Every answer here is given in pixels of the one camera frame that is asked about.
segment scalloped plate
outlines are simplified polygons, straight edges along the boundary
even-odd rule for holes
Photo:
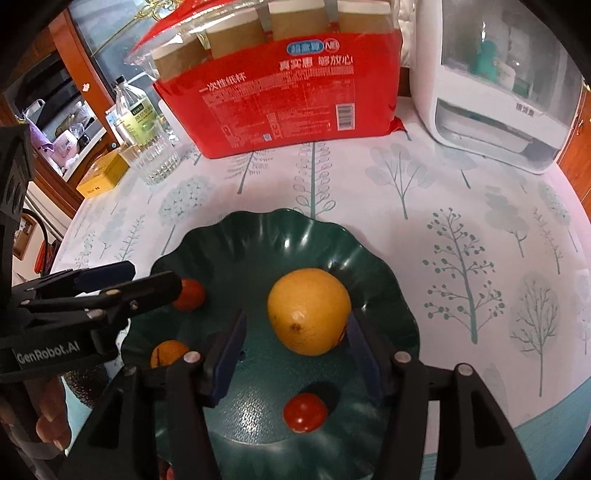
[[[122,345],[126,364],[149,366],[160,342],[178,339],[199,350],[210,333],[225,329],[241,307],[248,316],[245,357],[228,396],[205,416],[226,480],[297,478],[355,480],[373,472],[388,420],[376,408],[356,371],[347,344],[315,357],[285,348],[267,318],[267,295],[286,273],[318,267],[347,288],[353,308],[363,308],[392,344],[418,355],[416,322],[389,267],[339,225],[293,210],[235,212],[197,228],[152,273],[172,270],[207,290],[191,313],[165,306],[133,319]],[[286,402],[316,392],[330,415],[315,432],[295,434],[284,423]],[[158,452],[170,461],[163,403],[156,406]]]

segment purple cloth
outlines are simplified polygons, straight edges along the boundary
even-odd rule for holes
[[[44,152],[53,152],[53,143],[45,136],[45,134],[37,128],[37,126],[27,118],[29,130],[31,132],[31,143],[37,150]]]

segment blue logo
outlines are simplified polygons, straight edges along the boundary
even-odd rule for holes
[[[298,55],[310,55],[324,50],[322,40],[300,40],[291,42],[287,46],[287,53],[297,57]]]

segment yellow box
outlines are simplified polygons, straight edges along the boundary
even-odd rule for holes
[[[113,150],[96,159],[76,190],[87,199],[108,192],[115,188],[128,168],[129,165],[119,155],[119,149]]]

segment tablecloth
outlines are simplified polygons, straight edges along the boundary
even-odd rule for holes
[[[393,270],[421,360],[473,365],[537,477],[554,479],[591,421],[589,220],[556,165],[535,176],[442,147],[408,99],[397,115],[408,132],[218,160],[190,151],[153,187],[130,171],[84,201],[53,270],[130,260],[143,277],[185,233],[235,210],[287,207],[338,223]],[[87,413],[69,406],[80,424]],[[438,422],[433,406],[424,479]]]

